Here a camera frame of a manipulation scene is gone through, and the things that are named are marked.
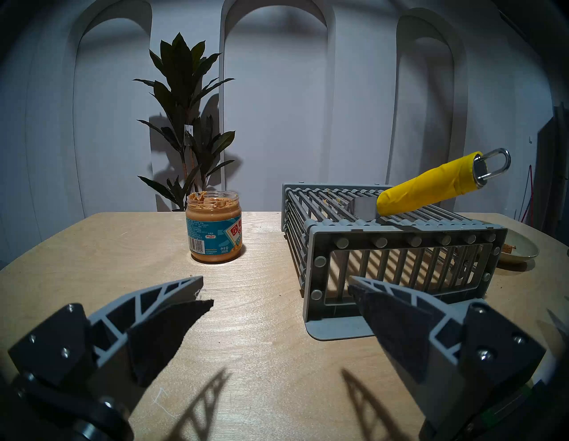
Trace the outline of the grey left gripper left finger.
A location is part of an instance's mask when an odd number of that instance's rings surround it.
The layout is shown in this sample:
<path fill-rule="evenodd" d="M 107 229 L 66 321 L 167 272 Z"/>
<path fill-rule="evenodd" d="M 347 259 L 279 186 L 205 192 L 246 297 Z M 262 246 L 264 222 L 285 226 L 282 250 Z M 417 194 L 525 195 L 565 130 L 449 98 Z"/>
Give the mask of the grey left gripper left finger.
<path fill-rule="evenodd" d="M 125 294 L 86 316 L 69 303 L 26 333 L 8 355 L 19 374 L 69 396 L 109 397 L 138 405 L 179 350 L 189 329 L 213 307 L 203 277 Z"/>

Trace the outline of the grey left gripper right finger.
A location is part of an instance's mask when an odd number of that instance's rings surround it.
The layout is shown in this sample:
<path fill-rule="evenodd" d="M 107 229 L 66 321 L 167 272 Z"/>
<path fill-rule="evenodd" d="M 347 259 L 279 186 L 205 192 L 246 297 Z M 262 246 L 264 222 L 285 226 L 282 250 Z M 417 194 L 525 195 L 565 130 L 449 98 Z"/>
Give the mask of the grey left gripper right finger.
<path fill-rule="evenodd" d="M 546 350 L 488 303 L 363 277 L 348 292 L 423 413 L 421 434 L 504 434 L 523 416 Z"/>

